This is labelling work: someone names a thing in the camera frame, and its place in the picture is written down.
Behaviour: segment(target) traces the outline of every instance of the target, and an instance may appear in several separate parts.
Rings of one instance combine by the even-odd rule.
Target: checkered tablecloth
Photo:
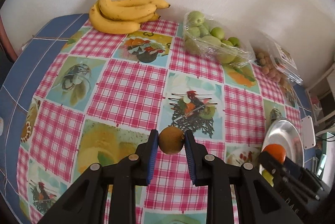
[[[83,26],[91,28],[89,20]],[[209,153],[223,160],[227,159],[232,148],[262,146],[266,128],[265,100],[267,104],[270,102],[278,108],[282,107],[283,115],[300,130],[299,110],[285,105],[279,86],[264,77],[257,65],[252,65],[251,70],[257,80],[255,87],[259,89],[226,83],[226,75],[220,64],[185,52],[183,39],[177,36],[178,28],[178,23],[166,20],[148,22],[141,28],[147,34],[171,38],[165,63],[151,64],[120,58],[117,51],[127,35],[103,34],[93,28],[53,61],[35,92],[34,102],[40,102],[36,120],[29,124],[33,127],[32,133],[28,141],[21,144],[17,164],[18,192],[20,199],[28,204],[32,223],[37,223],[44,213],[33,193],[35,190],[40,193],[41,187],[36,185],[36,178],[32,176],[37,174],[38,178],[43,178],[42,181],[48,181],[52,185],[49,196],[53,196],[51,199],[54,201],[59,198],[80,175],[76,162],[83,135],[88,134],[84,129],[88,120],[104,124],[104,130],[114,126],[136,136],[148,135],[151,129],[159,128],[166,118],[162,113],[170,73],[186,74],[193,79],[194,85],[201,80],[206,87],[218,89],[217,103],[222,109],[219,110],[220,119],[215,126],[222,123],[219,125],[222,133],[216,139],[203,135],[196,136],[196,140],[204,144]],[[80,94],[87,93],[86,101],[82,100],[78,107],[65,101],[61,103],[69,93],[67,82],[59,83],[59,76],[73,75],[70,69],[63,70],[63,66],[67,62],[72,64],[73,60],[83,60],[80,64],[89,64],[92,69],[88,74],[96,76],[89,88],[85,90],[85,86],[81,86],[76,95],[71,95],[70,102],[76,100],[73,98],[76,96],[81,100]],[[76,81],[80,83],[84,80],[80,78]],[[62,89],[59,98],[53,95],[57,88]],[[32,105],[29,115],[33,115],[34,107]],[[234,195],[232,204],[238,223]],[[185,150],[177,155],[166,155],[159,149],[151,184],[142,188],[136,202],[137,223],[150,223],[154,213],[191,216],[195,213],[205,214],[206,208],[207,187],[192,185]],[[108,223],[108,215],[109,211],[106,211],[104,223]]]

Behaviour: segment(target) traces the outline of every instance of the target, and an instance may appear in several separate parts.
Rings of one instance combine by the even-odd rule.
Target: container label
[[[280,45],[278,45],[277,43],[274,43],[274,44],[276,45],[281,58],[297,70],[295,62],[294,62],[293,58],[291,57],[290,53],[288,51],[286,51],[284,48],[282,48]]]

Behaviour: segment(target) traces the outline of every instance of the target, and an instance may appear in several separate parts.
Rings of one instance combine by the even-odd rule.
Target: metal bowl
[[[265,135],[262,151],[269,144],[282,145],[286,150],[286,156],[304,167],[303,143],[298,131],[288,119],[281,117],[271,124]]]

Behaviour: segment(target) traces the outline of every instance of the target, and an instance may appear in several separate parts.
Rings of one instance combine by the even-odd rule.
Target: plastic bag
[[[215,27],[224,31],[221,40],[211,36],[209,32]],[[227,26],[201,12],[191,11],[185,14],[183,34],[186,51],[209,59],[215,58],[222,65],[241,68],[256,58],[248,39],[235,35]]]

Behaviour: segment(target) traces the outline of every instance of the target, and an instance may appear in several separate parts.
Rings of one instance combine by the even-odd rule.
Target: plastic container
[[[291,54],[280,46],[273,38],[260,31],[257,32],[256,37],[252,37],[251,44],[258,57],[259,52],[264,52],[269,55],[272,65],[276,70],[286,75],[289,81],[296,82],[302,85],[303,80],[299,76],[298,69]]]
[[[247,38],[239,34],[234,34],[228,26],[221,24],[205,14],[203,14],[204,23],[197,26],[198,23],[194,23],[190,20],[190,13],[191,12],[185,14],[183,23],[184,47],[186,51],[210,59],[215,58],[222,65],[232,65],[237,68],[244,67],[249,62],[255,60],[255,53]],[[215,37],[212,37],[215,39],[208,37],[210,36],[209,31],[214,27],[220,27],[224,30],[224,38],[220,40]],[[200,28],[200,36],[195,35],[196,32],[194,32],[194,28]],[[226,41],[231,37],[238,38],[238,41],[233,41],[236,46],[233,46],[231,42]]]

